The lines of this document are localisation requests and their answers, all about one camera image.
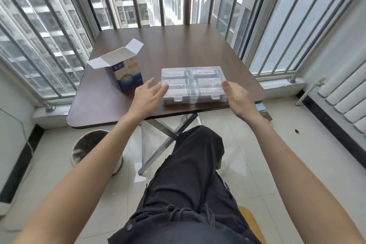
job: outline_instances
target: round trash can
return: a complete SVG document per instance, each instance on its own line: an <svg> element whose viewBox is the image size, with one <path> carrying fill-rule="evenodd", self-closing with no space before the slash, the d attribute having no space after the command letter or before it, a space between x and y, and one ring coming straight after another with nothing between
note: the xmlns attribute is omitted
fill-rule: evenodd
<svg viewBox="0 0 366 244"><path fill-rule="evenodd" d="M80 161L92 150L94 147L108 134L108 130L98 129L90 131L81 137L71 153L71 164L75 167ZM113 171L113 175L116 174L123 164L123 156L119 158L117 165Z"/></svg>

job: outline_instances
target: table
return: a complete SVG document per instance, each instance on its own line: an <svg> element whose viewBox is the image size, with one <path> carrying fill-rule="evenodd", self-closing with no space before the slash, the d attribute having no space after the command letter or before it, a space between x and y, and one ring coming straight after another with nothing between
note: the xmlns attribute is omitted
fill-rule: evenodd
<svg viewBox="0 0 366 244"><path fill-rule="evenodd" d="M99 33L89 59L125 46L133 38L144 43L137 55L143 81L155 77L155 83L158 83L161 80L162 68L220 66L226 79L247 89L254 102L261 102L265 98L264 89L217 29L210 24L104 30ZM67 123L76 129L116 124L127 113L132 99L133 95L124 95L112 85L103 68L93 69L87 65L71 105ZM167 134L169 138L147 160L144 145L145 122L142 122L142 168L138 173L142 174L199 112L227 107L227 102L176 105L163 105L161 102L145 121ZM188 117L176 130L156 120L178 115Z"/></svg>

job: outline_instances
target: floor tile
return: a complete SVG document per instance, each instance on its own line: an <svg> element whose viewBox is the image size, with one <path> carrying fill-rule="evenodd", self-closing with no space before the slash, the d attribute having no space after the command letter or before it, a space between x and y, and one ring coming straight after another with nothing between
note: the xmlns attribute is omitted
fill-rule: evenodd
<svg viewBox="0 0 366 244"><path fill-rule="evenodd" d="M290 216L287 213L285 205L282 202L279 193L273 193L263 196L269 213L277 227L278 232L284 244L303 244L303 241L297 232Z"/></svg>
<svg viewBox="0 0 366 244"><path fill-rule="evenodd" d="M268 244L283 243L262 197L238 202L238 205L246 207L253 214Z"/></svg>

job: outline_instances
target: plastic organizer box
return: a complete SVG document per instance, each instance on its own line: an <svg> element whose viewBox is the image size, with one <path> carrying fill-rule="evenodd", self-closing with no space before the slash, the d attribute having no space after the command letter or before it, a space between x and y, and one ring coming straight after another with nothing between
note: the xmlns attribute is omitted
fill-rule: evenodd
<svg viewBox="0 0 366 244"><path fill-rule="evenodd" d="M161 70L161 83L169 84L164 104L226 102L220 67L181 67Z"/></svg>

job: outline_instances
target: medicine box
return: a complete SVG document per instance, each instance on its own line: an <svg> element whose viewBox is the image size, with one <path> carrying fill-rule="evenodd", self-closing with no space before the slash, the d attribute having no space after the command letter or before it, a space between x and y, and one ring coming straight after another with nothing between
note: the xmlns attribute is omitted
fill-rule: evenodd
<svg viewBox="0 0 366 244"><path fill-rule="evenodd" d="M94 69L105 68L113 84L125 93L143 84L137 54L144 44L132 39L125 47L118 48L87 63Z"/></svg>
<svg viewBox="0 0 366 244"><path fill-rule="evenodd" d="M169 84L164 104L226 102L220 67L185 67L161 70L161 83Z"/></svg>

